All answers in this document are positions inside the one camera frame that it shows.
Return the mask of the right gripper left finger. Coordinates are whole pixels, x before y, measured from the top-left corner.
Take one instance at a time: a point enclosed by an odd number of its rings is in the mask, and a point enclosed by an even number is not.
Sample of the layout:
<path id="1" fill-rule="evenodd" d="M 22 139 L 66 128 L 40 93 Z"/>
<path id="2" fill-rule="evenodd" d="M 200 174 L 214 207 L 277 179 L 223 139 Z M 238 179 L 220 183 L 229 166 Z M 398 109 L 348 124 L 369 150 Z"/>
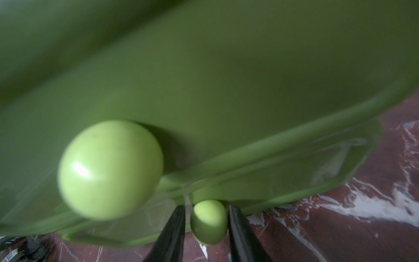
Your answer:
<path id="1" fill-rule="evenodd" d="M 181 262 L 185 236 L 185 206 L 175 208 L 144 262 Z"/>

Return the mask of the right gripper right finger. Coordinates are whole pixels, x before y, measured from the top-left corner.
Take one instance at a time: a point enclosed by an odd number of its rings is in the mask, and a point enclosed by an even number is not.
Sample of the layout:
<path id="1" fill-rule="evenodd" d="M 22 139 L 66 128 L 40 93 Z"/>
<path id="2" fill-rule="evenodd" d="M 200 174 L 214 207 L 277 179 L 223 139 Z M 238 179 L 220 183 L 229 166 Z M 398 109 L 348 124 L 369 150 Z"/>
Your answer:
<path id="1" fill-rule="evenodd" d="M 229 240 L 232 262 L 272 262 L 239 207 L 229 204 Z"/>

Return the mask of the black cookie packet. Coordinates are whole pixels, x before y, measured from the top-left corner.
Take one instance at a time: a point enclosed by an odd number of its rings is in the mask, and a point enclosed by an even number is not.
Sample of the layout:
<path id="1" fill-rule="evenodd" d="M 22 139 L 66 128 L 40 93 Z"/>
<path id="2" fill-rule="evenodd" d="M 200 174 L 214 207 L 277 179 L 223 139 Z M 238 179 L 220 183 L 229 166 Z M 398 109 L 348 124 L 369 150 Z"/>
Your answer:
<path id="1" fill-rule="evenodd" d="M 1 236 L 1 262 L 45 262 L 49 253 L 37 236 Z"/>

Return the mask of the green drawer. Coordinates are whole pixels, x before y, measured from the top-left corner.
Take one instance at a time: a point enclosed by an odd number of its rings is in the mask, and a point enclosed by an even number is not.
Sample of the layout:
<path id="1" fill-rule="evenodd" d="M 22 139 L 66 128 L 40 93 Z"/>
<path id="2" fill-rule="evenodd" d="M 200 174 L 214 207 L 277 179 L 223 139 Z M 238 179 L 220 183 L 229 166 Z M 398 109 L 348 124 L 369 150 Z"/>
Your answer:
<path id="1" fill-rule="evenodd" d="M 2 1 L 1 234 L 127 217 L 418 86 L 418 1 Z"/>

